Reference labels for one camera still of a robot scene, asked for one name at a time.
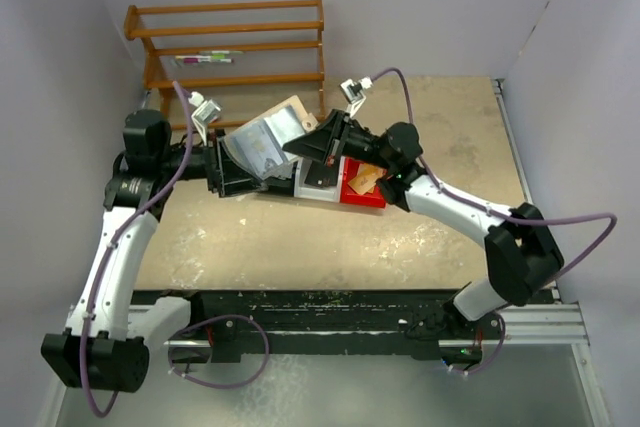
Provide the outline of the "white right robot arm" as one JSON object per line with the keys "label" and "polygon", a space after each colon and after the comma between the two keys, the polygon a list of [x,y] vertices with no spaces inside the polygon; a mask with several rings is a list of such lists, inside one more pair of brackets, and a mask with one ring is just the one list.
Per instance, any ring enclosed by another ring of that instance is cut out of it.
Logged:
{"label": "white right robot arm", "polygon": [[375,135],[334,110],[314,130],[286,142],[285,152],[331,165],[342,157],[384,169],[376,185],[389,205],[435,219],[483,247],[487,274],[449,302],[452,316],[475,322],[507,304],[525,305],[560,271],[564,259],[541,212],[485,201],[441,182],[420,165],[416,127],[396,122]]}

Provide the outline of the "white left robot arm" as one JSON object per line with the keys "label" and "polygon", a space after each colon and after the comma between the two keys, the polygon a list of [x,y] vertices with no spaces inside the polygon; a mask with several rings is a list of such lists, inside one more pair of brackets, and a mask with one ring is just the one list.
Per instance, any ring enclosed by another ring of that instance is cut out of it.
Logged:
{"label": "white left robot arm", "polygon": [[207,325],[200,294],[166,294],[131,316],[134,287],[174,184],[192,146],[175,151],[171,127],[156,110],[130,114],[124,150],[105,188],[101,236],[82,294],[60,333],[48,333],[41,355],[70,388],[134,393],[153,353],[179,333]]}

